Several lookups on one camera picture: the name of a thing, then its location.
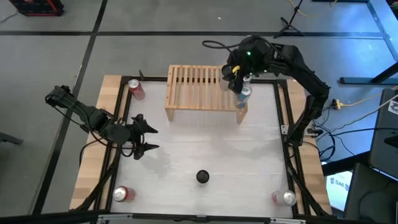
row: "black chair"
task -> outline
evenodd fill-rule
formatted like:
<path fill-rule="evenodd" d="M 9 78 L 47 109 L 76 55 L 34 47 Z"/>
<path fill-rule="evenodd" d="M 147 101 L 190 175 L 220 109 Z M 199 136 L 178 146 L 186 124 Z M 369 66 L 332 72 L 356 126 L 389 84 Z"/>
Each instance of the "black chair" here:
<path fill-rule="evenodd" d="M 348 191 L 344 218 L 396 223 L 398 182 L 356 163 Z"/>

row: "tripod leg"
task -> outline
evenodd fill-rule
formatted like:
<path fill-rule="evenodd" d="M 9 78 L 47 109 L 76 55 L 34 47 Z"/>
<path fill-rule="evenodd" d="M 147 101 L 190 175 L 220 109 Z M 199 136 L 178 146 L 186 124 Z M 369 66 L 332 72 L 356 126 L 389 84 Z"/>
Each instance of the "tripod leg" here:
<path fill-rule="evenodd" d="M 300 34 L 300 36 L 302 36 L 302 37 L 305 37 L 305 35 L 301 32 L 301 31 L 299 31 L 298 29 L 296 29 L 296 27 L 294 27 L 294 26 L 290 26 L 293 30 L 295 30 L 296 32 L 298 32 L 298 34 Z"/>
<path fill-rule="evenodd" d="M 274 39 L 276 39 L 276 38 L 278 38 L 278 37 L 280 37 L 280 36 L 283 36 L 285 30 L 287 30 L 287 29 L 289 29 L 289 25 L 288 25 L 288 24 L 286 24 L 286 26 L 283 27 L 283 28 L 274 36 Z"/>
<path fill-rule="evenodd" d="M 286 25 L 288 25 L 288 24 L 289 24 L 289 22 L 287 22 L 287 20 L 286 20 L 285 18 L 281 17 L 280 19 L 281 19 L 281 20 L 282 20 L 282 22 L 284 22 Z"/>

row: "wooden table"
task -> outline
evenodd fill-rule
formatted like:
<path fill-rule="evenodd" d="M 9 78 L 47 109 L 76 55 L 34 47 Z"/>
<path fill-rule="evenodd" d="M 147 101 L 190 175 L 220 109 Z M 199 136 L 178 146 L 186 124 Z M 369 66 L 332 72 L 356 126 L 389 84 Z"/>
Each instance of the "wooden table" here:
<path fill-rule="evenodd" d="M 109 112 L 114 111 L 116 98 L 118 97 L 118 91 L 122 76 L 117 75 L 105 75 L 101 91 L 99 93 L 98 101 L 96 104 L 97 108 L 105 109 Z M 291 102 L 292 112 L 294 120 L 301 115 L 305 105 L 305 93 L 302 86 L 295 80 L 287 80 L 289 98 Z M 121 102 L 121 109 L 119 115 L 123 115 L 123 108 L 126 103 L 128 88 L 125 87 L 123 99 Z M 282 104 L 282 112 L 284 115 L 285 124 L 288 124 L 287 110 L 285 107 L 285 99 L 283 90 L 279 88 L 279 95 Z M 89 136 L 87 142 L 92 141 L 92 136 Z M 311 137 L 304 137 L 304 141 L 315 143 L 315 139 Z M 299 147 L 300 156 L 302 161 L 303 173 L 305 178 L 305 184 L 315 200 L 322 206 L 322 208 L 331 214 L 330 203 L 326 192 L 325 179 L 322 172 L 321 163 L 318 156 L 318 151 L 309 144 L 303 144 Z M 83 159 L 81 162 L 79 174 L 76 180 L 75 191 L 73 193 L 70 208 L 76 208 L 79 206 L 84 199 L 90 194 L 95 185 L 98 183 L 101 166 L 103 165 L 103 159 L 105 154 L 105 146 L 94 143 L 89 145 L 85 149 Z M 299 213 L 303 214 L 303 205 L 300 190 L 295 184 L 295 191 L 297 194 L 297 205 Z M 108 193 L 108 184 L 105 186 L 101 198 L 100 208 L 104 208 L 105 201 Z"/>

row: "gray floor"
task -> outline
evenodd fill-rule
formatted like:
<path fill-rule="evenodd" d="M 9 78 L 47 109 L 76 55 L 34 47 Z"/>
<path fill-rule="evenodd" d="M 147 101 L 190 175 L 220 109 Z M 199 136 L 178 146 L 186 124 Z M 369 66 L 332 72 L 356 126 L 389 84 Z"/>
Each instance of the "gray floor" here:
<path fill-rule="evenodd" d="M 17 15 L 0 24 L 0 30 L 91 31 L 101 0 L 63 0 L 62 17 Z M 381 0 L 371 1 L 391 41 L 398 49 L 398 22 Z M 109 0 L 100 26 L 103 31 L 278 31 L 280 16 L 289 18 L 288 0 L 268 1 L 166 1 Z M 294 24 L 306 32 L 378 32 L 368 8 L 360 3 L 328 3 L 304 0 Z M 8 1 L 0 2 L 0 20 L 14 13 Z M 0 144 L 0 216 L 30 212 L 48 161 L 61 115 L 44 103 L 54 85 L 73 86 L 89 37 L 0 36 L 0 131 L 25 140 L 22 146 Z M 205 39 L 226 44 L 242 37 L 140 36 L 97 37 L 81 86 L 79 100 L 95 105 L 104 75 L 166 76 L 170 64 L 219 65 L 228 52 L 206 49 Z M 269 40 L 296 45 L 307 65 L 331 86 L 330 100 L 354 102 L 382 90 L 380 86 L 341 86 L 342 76 L 373 77 L 394 63 L 382 38 L 284 37 Z M 361 116 L 376 108 L 379 97 L 358 106 L 331 111 L 326 127 Z M 344 130 L 373 127 L 376 115 Z M 372 132 L 342 136 L 357 154 L 369 150 Z M 67 211 L 78 173 L 78 153 L 87 135 L 71 124 L 60 155 L 44 212 Z M 318 142 L 320 149 L 331 144 Z M 332 161 L 349 156 L 337 142 Z"/>

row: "yellow tag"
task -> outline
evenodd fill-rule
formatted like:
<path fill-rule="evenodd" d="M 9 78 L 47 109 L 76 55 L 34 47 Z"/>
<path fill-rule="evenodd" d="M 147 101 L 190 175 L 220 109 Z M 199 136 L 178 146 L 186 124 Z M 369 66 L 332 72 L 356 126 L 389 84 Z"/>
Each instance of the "yellow tag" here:
<path fill-rule="evenodd" d="M 239 69 L 241 69 L 241 67 L 239 65 L 235 66 L 234 69 L 232 69 L 232 73 L 235 73 Z"/>

